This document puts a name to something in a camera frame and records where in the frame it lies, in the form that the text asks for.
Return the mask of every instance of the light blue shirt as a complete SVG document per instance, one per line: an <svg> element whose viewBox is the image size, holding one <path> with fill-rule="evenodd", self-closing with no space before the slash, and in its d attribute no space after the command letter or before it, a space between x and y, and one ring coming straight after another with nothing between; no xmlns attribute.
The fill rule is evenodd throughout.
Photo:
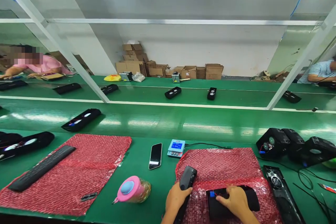
<svg viewBox="0 0 336 224"><path fill-rule="evenodd" d="M333 77L336 73L331 73L330 70L331 61L322 61L311 66L311 68L297 81L298 83L310 84L312 82L308 81L309 74L315 74L318 77Z"/></svg>

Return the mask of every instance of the pink water bottle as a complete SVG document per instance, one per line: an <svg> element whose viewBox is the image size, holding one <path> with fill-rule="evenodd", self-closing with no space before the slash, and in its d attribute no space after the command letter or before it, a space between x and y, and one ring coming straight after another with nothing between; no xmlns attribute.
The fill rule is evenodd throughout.
<svg viewBox="0 0 336 224"><path fill-rule="evenodd" d="M132 202L142 203L151 193L149 182L142 180L138 176L132 176L126 179L120 186L118 194L113 203Z"/></svg>

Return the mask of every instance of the smartphone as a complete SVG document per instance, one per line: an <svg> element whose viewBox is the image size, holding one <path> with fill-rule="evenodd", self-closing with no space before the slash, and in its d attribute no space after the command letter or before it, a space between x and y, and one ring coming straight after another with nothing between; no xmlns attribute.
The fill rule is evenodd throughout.
<svg viewBox="0 0 336 224"><path fill-rule="evenodd" d="M161 156L162 156L162 143L158 143L152 146L150 152L149 166L150 170L158 168L161 166Z"/></svg>

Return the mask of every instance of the pink bubble wrap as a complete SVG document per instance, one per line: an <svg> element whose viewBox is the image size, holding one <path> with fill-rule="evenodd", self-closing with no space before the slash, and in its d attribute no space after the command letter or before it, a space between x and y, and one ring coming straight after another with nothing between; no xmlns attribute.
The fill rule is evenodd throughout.
<svg viewBox="0 0 336 224"><path fill-rule="evenodd" d="M280 213L259 163L251 148L194 149L187 151L176 166L179 180L186 166L197 170L184 224L209 224L206 191L229 185L247 185L257 193L260 211L254 212L260 224L281 224ZM221 220L224 224L241 223L237 218Z"/></svg>
<svg viewBox="0 0 336 224"><path fill-rule="evenodd" d="M131 142L128 136L77 134L63 144L77 149L27 190L19 193L2 189L0 207L55 215L84 215L95 198L83 202L81 198L102 190Z"/></svg>

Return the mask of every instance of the yellow bag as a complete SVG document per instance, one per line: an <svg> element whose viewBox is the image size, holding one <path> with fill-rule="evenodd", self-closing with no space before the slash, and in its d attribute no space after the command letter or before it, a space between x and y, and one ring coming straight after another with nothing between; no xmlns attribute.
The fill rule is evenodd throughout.
<svg viewBox="0 0 336 224"><path fill-rule="evenodd" d="M104 78L104 81L121 81L120 75L108 75Z"/></svg>

